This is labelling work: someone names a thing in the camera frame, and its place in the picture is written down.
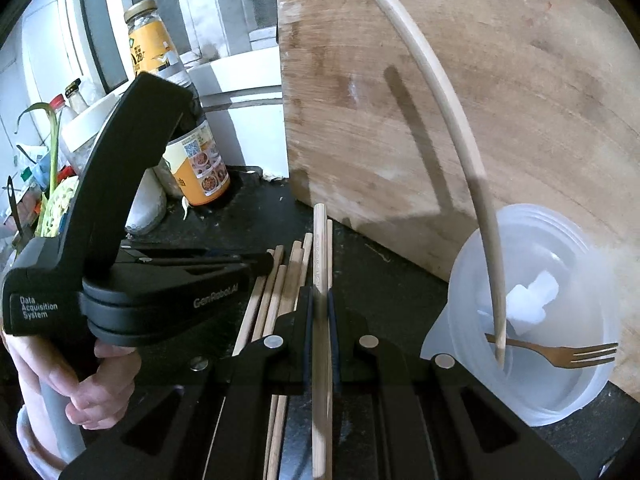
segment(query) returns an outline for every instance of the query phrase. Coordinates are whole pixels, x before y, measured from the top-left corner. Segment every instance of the gray handle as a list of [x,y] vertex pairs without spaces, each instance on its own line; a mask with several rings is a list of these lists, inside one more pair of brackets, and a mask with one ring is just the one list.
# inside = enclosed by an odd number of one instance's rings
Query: gray handle
[[72,424],[66,418],[65,408],[69,403],[69,398],[59,394],[43,381],[40,381],[40,391],[53,431],[56,434],[60,456],[69,464],[86,449],[80,426]]

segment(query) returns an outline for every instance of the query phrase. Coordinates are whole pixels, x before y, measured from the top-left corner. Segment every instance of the wooden cutting board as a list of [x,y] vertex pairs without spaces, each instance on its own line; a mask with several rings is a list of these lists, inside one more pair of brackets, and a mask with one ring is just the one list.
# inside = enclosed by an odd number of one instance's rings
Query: wooden cutting board
[[[608,0],[401,0],[466,111],[497,206],[536,203],[620,284],[612,380],[640,400],[640,52]],[[278,0],[290,178],[302,202],[448,280],[476,228],[431,93],[372,0]]]

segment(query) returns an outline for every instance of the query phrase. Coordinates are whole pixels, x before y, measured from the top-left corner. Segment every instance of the yellow label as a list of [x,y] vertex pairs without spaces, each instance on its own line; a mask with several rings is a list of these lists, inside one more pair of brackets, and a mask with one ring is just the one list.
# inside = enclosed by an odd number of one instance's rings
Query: yellow label
[[169,33],[161,21],[147,23],[129,34],[131,62],[136,75],[157,73],[180,62]]
[[229,186],[225,163],[207,121],[169,144],[164,160],[191,205],[211,202]]

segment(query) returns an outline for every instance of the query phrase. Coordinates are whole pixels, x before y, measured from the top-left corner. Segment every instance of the fork tine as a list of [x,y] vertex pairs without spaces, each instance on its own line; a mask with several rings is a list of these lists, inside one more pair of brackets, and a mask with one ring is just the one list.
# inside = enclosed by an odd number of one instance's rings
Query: fork tine
[[609,348],[616,348],[618,343],[606,343],[604,345],[585,346],[584,348],[572,348],[574,354],[588,354],[589,352],[597,352],[599,350],[608,350]]
[[592,360],[585,360],[585,361],[576,361],[575,363],[567,363],[565,366],[562,366],[562,368],[586,368],[587,366],[596,366],[596,365],[603,365],[606,363],[610,363],[615,361],[616,358],[615,357],[610,357],[607,359],[592,359]]
[[618,351],[617,348],[610,348],[609,350],[603,350],[602,352],[592,352],[590,354],[574,354],[571,361],[584,361],[585,359],[595,359],[596,357],[604,357],[605,355],[615,354]]

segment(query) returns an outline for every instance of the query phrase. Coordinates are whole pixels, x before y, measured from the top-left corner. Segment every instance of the countertop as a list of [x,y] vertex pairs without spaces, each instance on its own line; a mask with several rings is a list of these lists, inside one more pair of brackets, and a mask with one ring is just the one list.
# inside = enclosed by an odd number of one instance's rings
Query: countertop
[[[235,174],[228,193],[209,208],[191,209],[183,221],[179,203],[170,203],[161,225],[143,242],[265,251],[278,244],[288,251],[312,230],[313,211],[296,202],[287,182],[267,183],[256,174]],[[422,342],[447,299],[447,283],[334,222],[336,301],[367,317],[373,334],[406,352],[419,354]],[[141,349],[139,391],[165,383],[197,355],[229,355],[244,314],[246,297],[162,344]],[[293,397],[287,418],[280,480],[311,478],[310,398]],[[335,398],[334,478],[376,477],[372,416],[367,397]],[[624,444],[640,420],[640,404],[611,383],[582,410],[536,432],[580,473],[597,478],[602,465]]]

